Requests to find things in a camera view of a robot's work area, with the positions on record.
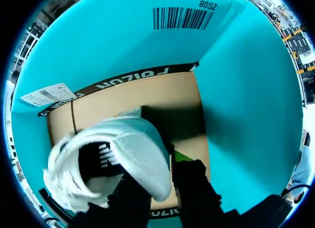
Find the barcode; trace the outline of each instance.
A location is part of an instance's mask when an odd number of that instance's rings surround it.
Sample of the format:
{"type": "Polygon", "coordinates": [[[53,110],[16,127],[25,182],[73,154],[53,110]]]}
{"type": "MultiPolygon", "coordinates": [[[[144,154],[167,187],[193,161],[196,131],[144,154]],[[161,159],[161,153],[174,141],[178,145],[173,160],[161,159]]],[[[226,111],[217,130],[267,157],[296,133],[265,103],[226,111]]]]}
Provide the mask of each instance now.
{"type": "Polygon", "coordinates": [[[44,96],[48,97],[49,99],[53,100],[53,101],[59,101],[59,98],[52,96],[49,92],[47,92],[46,90],[41,90],[39,91],[41,94],[43,94],[44,96]]]}
{"type": "Polygon", "coordinates": [[[191,8],[153,8],[154,29],[202,29],[204,30],[213,12],[191,8]]]}

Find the teal box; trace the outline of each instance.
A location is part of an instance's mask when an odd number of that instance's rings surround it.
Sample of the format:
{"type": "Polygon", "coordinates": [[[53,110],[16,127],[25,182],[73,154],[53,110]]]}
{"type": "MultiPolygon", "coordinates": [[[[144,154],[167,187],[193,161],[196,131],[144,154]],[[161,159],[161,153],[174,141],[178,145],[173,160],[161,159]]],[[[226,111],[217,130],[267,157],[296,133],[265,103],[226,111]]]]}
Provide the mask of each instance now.
{"type": "MultiPolygon", "coordinates": [[[[243,213],[279,194],[297,161],[302,101],[290,56],[258,9],[247,0],[82,0],[45,31],[14,93],[15,147],[36,197],[51,150],[38,116],[47,105],[20,97],[59,83],[75,93],[132,71],[190,63],[199,63],[211,183],[223,210],[243,213]]],[[[149,222],[161,226],[181,224],[149,222]]]]}

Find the white sneaker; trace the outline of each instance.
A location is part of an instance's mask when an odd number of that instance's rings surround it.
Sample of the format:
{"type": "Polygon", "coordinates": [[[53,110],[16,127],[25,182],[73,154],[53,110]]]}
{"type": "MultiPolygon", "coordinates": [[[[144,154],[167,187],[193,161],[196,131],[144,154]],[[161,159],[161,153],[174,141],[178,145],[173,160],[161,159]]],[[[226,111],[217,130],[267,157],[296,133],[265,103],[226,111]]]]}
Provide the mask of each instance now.
{"type": "Polygon", "coordinates": [[[136,116],[111,118],[66,135],[49,155],[44,183],[64,209],[87,211],[89,202],[106,208],[107,196],[121,180],[121,166],[155,200],[169,196],[168,152],[156,128],[136,116]]]}

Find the gloved hand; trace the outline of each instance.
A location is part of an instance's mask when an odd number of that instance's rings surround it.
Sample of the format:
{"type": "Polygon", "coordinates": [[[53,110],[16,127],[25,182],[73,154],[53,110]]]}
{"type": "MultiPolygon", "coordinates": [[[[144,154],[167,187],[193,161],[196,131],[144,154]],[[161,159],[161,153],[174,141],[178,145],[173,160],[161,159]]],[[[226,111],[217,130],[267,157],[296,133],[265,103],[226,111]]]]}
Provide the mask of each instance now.
{"type": "Polygon", "coordinates": [[[173,182],[179,203],[183,227],[190,228],[198,221],[206,227],[221,227],[223,211],[221,196],[216,194],[206,177],[201,160],[172,163],[173,182]]]}

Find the shoe box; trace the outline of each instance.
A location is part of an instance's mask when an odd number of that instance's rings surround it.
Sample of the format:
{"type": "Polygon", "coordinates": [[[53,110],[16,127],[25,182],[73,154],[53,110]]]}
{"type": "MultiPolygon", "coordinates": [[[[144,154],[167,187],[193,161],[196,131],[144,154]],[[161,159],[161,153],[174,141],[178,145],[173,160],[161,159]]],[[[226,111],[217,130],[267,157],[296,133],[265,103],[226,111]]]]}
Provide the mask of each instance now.
{"type": "MultiPolygon", "coordinates": [[[[193,72],[152,76],[116,84],[66,103],[47,115],[52,145],[73,131],[86,129],[138,106],[146,107],[150,122],[175,146],[177,160],[200,159],[210,179],[207,137],[199,91],[193,72]]],[[[152,200],[151,209],[177,207],[172,184],[164,202],[152,200]]]]}

